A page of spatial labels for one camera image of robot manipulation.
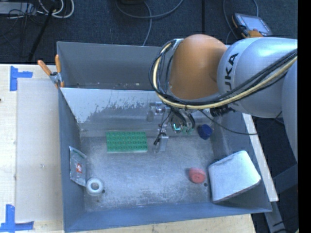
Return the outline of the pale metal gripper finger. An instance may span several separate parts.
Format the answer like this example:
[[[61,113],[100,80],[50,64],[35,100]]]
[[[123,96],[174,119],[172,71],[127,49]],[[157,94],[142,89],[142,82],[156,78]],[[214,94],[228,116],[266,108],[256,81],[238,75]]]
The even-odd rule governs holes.
[[[146,116],[148,122],[152,122],[155,117],[164,115],[165,105],[162,102],[151,102]]]
[[[153,152],[158,154],[166,151],[169,136],[166,134],[165,130],[159,129],[158,135],[153,143]]]

